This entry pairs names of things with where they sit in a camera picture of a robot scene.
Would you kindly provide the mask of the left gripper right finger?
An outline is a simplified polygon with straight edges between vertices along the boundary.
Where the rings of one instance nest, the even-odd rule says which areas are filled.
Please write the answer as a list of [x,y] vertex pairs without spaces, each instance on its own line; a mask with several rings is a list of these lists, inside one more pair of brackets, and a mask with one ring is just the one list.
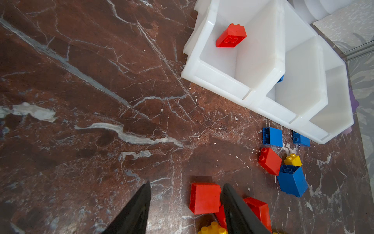
[[229,234],[270,234],[234,188],[226,183],[221,193]]

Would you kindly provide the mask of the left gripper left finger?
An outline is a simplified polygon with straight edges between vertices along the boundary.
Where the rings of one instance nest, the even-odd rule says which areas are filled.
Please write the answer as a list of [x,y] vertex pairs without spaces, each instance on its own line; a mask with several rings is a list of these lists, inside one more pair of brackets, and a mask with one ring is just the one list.
[[147,181],[102,234],[145,234],[150,202],[151,186]]

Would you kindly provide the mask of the long red lego brick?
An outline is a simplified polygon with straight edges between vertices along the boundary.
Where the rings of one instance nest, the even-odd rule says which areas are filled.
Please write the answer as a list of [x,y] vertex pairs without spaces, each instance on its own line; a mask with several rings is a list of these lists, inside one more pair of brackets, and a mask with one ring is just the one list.
[[[251,197],[244,198],[243,200],[256,215],[256,217],[261,221],[261,223],[268,229],[268,232],[271,233],[272,228],[268,204]],[[227,230],[227,222],[223,205],[220,206],[219,212],[215,213],[215,216],[219,225]]]

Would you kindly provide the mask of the blue sloped lego brick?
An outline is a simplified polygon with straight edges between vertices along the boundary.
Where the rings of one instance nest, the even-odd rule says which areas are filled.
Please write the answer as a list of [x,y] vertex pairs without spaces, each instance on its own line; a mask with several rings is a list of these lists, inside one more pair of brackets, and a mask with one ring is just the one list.
[[308,189],[301,166],[282,165],[277,180],[282,192],[294,195],[298,198],[302,197]]

